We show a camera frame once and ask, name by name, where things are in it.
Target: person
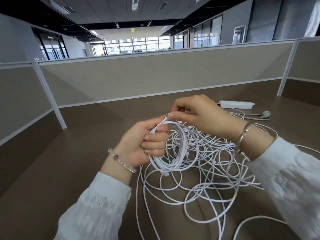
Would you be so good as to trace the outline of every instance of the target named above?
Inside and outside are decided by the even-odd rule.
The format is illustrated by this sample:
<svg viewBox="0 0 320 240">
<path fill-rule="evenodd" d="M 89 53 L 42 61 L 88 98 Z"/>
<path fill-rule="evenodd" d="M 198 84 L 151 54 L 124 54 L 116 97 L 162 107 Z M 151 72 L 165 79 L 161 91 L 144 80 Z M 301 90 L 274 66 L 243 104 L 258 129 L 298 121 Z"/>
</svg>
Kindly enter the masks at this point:
<svg viewBox="0 0 320 240">
<path fill-rule="evenodd" d="M 191 113 L 180 112 L 181 108 Z M 115 159 L 138 167 L 149 162 L 148 155 L 162 156 L 169 128 L 161 125 L 157 134 L 150 134 L 150 130 L 163 119 L 138 122 L 123 135 L 89 188 L 60 217 L 55 240 L 118 239 L 132 173 Z M 205 95 L 177 99 L 168 119 L 187 122 L 235 144 L 247 124 Z M 320 239 L 320 161 L 254 125 L 246 132 L 241 149 L 251 160 L 248 167 L 292 230 L 301 239 Z"/>
</svg>

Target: person's left hand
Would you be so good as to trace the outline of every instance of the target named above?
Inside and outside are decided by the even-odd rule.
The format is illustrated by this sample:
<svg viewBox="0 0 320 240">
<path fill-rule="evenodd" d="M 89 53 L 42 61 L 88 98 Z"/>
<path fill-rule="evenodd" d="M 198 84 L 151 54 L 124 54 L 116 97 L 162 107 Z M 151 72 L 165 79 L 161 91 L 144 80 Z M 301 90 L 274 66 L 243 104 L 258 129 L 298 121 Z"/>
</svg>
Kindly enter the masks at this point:
<svg viewBox="0 0 320 240">
<path fill-rule="evenodd" d="M 149 162 L 149 155 L 155 157 L 163 156 L 166 141 L 169 138 L 169 126 L 167 124 L 158 126 L 158 133 L 156 134 L 150 134 L 150 131 L 164 118 L 164 116 L 161 116 L 137 122 L 122 136 L 114 152 L 125 154 L 133 167 Z"/>
</svg>

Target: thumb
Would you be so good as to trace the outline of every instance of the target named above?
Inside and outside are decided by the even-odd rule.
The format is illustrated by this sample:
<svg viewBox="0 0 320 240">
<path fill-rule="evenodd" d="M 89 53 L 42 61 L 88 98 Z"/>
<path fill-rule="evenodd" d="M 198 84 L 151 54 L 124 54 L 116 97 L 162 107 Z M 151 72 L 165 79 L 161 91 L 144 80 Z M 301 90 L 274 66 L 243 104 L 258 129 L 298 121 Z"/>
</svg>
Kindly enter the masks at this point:
<svg viewBox="0 0 320 240">
<path fill-rule="evenodd" d="M 186 113 L 186 112 L 173 111 L 168 114 L 168 119 L 187 122 L 188 124 L 192 124 L 192 122 L 195 119 L 195 115 L 191 113 Z"/>
</svg>

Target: silver bangle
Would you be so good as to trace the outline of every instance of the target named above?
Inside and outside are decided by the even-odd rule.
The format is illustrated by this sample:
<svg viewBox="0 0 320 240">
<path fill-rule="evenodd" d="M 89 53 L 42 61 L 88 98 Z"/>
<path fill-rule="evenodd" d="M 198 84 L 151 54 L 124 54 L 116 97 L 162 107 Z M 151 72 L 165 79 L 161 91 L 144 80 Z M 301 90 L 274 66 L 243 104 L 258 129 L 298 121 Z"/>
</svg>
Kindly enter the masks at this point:
<svg viewBox="0 0 320 240">
<path fill-rule="evenodd" d="M 244 137 L 246 135 L 246 132 L 248 132 L 248 130 L 250 129 L 250 126 L 253 124 L 253 122 L 248 122 L 244 129 L 243 129 L 243 133 L 239 136 L 237 143 L 235 144 L 235 153 L 236 154 L 240 154 L 242 152 L 242 150 L 240 149 L 242 142 L 244 140 Z"/>
<path fill-rule="evenodd" d="M 131 166 L 131 164 L 130 164 L 128 161 L 122 160 L 122 159 L 119 157 L 119 155 L 114 154 L 112 148 L 109 148 L 109 149 L 108 149 L 108 153 L 110 153 L 110 155 L 113 157 L 113 160 L 114 160 L 114 161 L 117 161 L 118 163 L 120 163 L 122 166 L 124 166 L 124 168 L 125 168 L 126 170 L 128 170 L 128 171 L 130 171 L 130 172 L 132 172 L 132 173 L 135 173 L 135 172 L 137 171 L 133 166 Z"/>
</svg>

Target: beige partition panel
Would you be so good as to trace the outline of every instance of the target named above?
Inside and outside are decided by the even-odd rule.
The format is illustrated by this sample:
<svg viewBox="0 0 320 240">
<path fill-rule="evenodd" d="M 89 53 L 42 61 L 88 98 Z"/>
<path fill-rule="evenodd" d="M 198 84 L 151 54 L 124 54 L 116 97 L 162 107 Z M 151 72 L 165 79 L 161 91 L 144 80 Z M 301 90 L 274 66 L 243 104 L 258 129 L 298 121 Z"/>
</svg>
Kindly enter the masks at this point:
<svg viewBox="0 0 320 240">
<path fill-rule="evenodd" d="M 59 106 L 283 76 L 292 41 L 42 63 Z"/>
<path fill-rule="evenodd" d="M 61 130 L 31 64 L 0 70 L 0 111 L 1 196 Z"/>
<path fill-rule="evenodd" d="M 320 40 L 301 40 L 282 96 L 320 106 Z"/>
</svg>

